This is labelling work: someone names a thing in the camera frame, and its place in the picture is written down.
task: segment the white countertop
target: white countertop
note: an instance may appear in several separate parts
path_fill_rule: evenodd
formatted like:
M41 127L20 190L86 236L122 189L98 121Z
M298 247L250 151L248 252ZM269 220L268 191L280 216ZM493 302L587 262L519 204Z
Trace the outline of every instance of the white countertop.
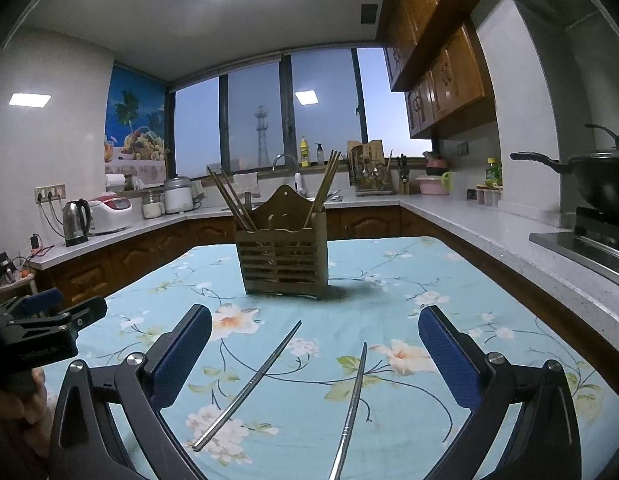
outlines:
M596 329L619 350L619 286L572 260L529 241L529 233L548 233L556 228L527 218L481 206L476 202L450 200L448 196L345 197L326 208L400 205L467 240L485 253L535 283ZM73 247L57 246L32 260L35 269L57 264L136 235L187 219L230 216L222 207L201 208L153 220L141 220L124 231L91 237Z

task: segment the ceiling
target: ceiling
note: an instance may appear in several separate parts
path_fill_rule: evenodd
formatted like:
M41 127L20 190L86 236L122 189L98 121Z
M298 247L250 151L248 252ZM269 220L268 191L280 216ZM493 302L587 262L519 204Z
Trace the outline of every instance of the ceiling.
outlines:
M315 44L373 41L361 4L382 0L41 0L26 23L109 48L166 82Z

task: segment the ceiling light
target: ceiling light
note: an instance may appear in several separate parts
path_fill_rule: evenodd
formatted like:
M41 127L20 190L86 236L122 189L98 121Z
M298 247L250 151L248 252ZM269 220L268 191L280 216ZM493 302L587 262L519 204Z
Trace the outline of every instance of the ceiling light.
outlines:
M296 97L302 105L315 105L318 103L318 97L313 90L307 90L306 92L296 92Z
M44 108L51 95L43 94L14 94L9 104L14 106L31 106L33 108Z

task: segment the tablecloth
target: tablecloth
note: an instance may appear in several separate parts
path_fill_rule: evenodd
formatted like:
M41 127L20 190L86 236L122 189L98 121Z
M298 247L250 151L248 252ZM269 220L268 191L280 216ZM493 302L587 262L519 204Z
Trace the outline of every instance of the tablecloth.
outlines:
M212 311L211 340L164 419L210 480L327 478L363 342L363 393L343 479L413 480L445 452L469 410L460 408L419 338L417 317L436 304L484 352L513 364L563 364L573 392L583 478L619 445L619 397L541 320L441 241L430 237L329 242L330 296L247 296L234 245L194 248L107 298L107 316L80 332L91 367L146 351L194 303ZM302 320L284 354L211 444L191 443ZM51 392L69 361L47 368ZM115 418L139 472L155 478ZM511 406L478 478L494 469L519 406Z

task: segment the wall switch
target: wall switch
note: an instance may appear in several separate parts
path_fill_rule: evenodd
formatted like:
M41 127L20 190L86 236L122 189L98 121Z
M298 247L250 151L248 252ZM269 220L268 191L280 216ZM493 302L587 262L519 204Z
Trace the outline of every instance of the wall switch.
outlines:
M456 146L456 154L458 156L469 155L469 143L467 140L465 142L461 142Z
M65 198L65 184L55 184L54 186L40 186L34 189L33 199L38 203L38 195L41 195L40 202L49 202L48 196L51 192L52 200L60 200Z

